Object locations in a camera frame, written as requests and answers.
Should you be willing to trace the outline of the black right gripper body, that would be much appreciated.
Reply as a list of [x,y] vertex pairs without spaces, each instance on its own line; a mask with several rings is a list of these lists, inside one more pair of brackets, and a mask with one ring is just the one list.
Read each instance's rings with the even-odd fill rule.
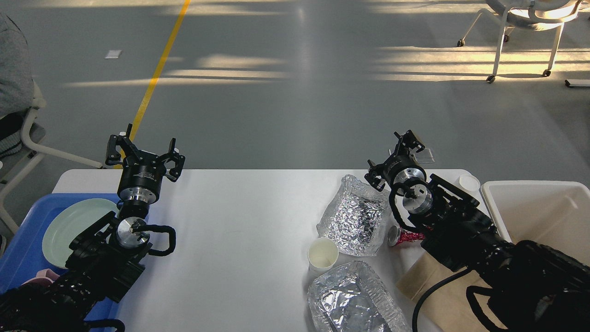
[[411,179],[426,180],[426,172],[413,155],[391,155],[384,163],[382,177],[390,187]]

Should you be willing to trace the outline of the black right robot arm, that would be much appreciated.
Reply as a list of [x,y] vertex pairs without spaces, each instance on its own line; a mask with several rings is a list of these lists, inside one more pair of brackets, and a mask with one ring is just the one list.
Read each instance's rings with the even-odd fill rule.
[[377,191],[390,187],[398,225],[424,235],[421,247],[453,271],[417,301],[413,332],[426,299],[472,271],[488,286],[468,286],[466,300],[487,331],[587,332],[589,267],[545,244],[501,238],[478,200],[436,174],[426,175],[414,157],[425,145],[413,131],[395,136],[385,162],[368,161],[365,179]]

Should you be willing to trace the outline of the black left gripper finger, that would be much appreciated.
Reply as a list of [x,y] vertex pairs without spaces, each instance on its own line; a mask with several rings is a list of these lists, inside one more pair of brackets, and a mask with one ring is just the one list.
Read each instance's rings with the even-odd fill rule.
[[172,138],[168,151],[157,157],[157,170],[163,177],[175,183],[183,172],[185,160],[185,155],[180,154],[176,148],[176,139]]
[[128,124],[126,131],[118,135],[110,135],[107,142],[106,166],[135,166],[139,164],[139,149],[131,141],[133,124]]

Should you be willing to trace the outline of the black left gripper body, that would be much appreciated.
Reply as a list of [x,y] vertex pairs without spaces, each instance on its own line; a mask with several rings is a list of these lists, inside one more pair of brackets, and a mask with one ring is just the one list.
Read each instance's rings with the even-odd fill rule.
[[141,200],[154,204],[160,197],[162,179],[166,167],[158,161],[156,154],[141,157],[126,157],[122,162],[122,176],[118,186],[118,197],[123,200]]

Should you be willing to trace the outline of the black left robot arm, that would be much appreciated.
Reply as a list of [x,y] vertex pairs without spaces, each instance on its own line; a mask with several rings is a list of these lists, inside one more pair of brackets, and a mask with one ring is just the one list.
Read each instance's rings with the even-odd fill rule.
[[78,233],[69,244],[66,273],[49,285],[25,282],[1,296],[3,332],[89,332],[126,327],[118,319],[88,320],[92,308],[106,298],[120,302],[145,271],[146,255],[163,257],[177,245],[170,225],[146,223],[151,204],[160,198],[162,180],[181,176],[185,156],[172,138],[162,155],[138,149],[127,131],[112,135],[105,164],[122,166],[117,195],[120,207]]

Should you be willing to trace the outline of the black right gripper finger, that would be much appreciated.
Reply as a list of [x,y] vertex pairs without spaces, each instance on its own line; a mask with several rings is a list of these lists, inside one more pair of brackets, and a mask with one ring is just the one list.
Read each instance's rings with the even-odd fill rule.
[[395,131],[394,136],[398,139],[393,151],[395,157],[411,157],[426,149],[424,143],[412,130],[407,130],[404,134]]
[[386,160],[381,164],[377,164],[373,160],[367,160],[367,163],[369,167],[365,174],[366,182],[379,192],[382,192],[386,185],[391,189],[390,170],[392,168],[392,161]]

